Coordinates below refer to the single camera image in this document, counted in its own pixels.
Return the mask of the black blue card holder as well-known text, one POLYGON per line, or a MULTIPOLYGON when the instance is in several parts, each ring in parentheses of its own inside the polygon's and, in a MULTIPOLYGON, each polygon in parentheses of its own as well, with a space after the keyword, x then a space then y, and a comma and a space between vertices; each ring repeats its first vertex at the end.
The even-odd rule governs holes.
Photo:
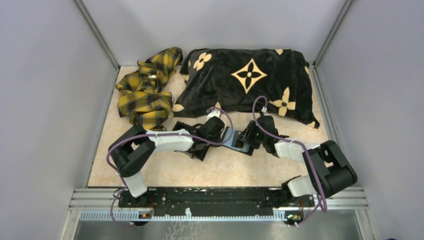
POLYGON ((254 149, 258 148, 258 142, 254 135, 246 128, 245 130, 235 130, 233 135, 225 142, 223 147, 252 156, 254 149))

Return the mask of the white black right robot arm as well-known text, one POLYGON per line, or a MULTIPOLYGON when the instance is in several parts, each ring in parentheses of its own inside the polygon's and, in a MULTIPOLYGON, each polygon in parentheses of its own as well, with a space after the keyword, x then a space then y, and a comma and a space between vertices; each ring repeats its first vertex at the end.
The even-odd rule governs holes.
POLYGON ((277 158, 305 164, 307 175, 293 177, 282 184, 281 199, 287 206, 295 206, 306 195, 329 198, 358 181, 356 171, 335 141, 304 143, 280 135, 270 115, 250 121, 238 139, 254 149, 262 146, 277 158))

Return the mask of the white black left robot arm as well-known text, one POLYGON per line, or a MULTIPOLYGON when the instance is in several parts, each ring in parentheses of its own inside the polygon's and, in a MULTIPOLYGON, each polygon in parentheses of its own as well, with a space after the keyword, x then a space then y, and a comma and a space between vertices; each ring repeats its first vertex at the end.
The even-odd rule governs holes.
POLYGON ((225 123, 217 116, 195 125, 177 121, 171 131, 152 131, 134 125, 109 147, 108 156, 130 192, 131 202, 144 207, 149 203, 150 193, 141 170, 152 154, 182 152, 203 161, 213 144, 222 145, 224 128, 225 123))

